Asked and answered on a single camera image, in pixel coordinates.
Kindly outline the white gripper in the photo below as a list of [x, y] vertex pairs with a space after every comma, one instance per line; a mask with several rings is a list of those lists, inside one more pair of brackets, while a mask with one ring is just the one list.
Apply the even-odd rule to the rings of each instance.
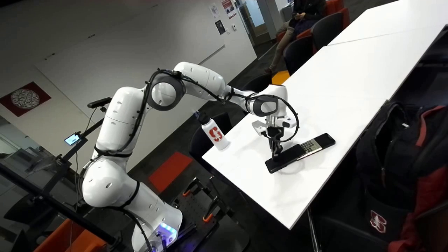
[[255, 121], [252, 124], [252, 128], [258, 135], [268, 138], [272, 157], [278, 157], [278, 154], [282, 153], [282, 138], [285, 136], [285, 131], [292, 129], [293, 126], [294, 119], [286, 114], [272, 114], [264, 121]]

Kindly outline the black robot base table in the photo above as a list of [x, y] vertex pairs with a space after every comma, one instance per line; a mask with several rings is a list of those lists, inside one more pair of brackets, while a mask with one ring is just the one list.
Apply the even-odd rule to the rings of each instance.
[[135, 222], [135, 252], [244, 252], [250, 245], [248, 234], [223, 208], [219, 217], [203, 223], [181, 195], [167, 203], [111, 160], [86, 166], [82, 192], [89, 206], [119, 210]]

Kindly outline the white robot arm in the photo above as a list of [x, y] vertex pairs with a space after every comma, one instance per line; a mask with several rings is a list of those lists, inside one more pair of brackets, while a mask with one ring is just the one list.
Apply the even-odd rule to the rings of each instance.
[[282, 132], [299, 128], [299, 118], [287, 115], [292, 107], [283, 87], [243, 91], [229, 86], [215, 70], [196, 63], [181, 62], [171, 70], [159, 69], [142, 89], [118, 89], [86, 164], [82, 194], [89, 206], [118, 209], [135, 220], [138, 234], [132, 238], [133, 252], [166, 252], [180, 237], [184, 213], [133, 180], [129, 167], [146, 115], [150, 111], [171, 111], [187, 96], [231, 103], [255, 115], [255, 128], [275, 143], [275, 154], [282, 153]]

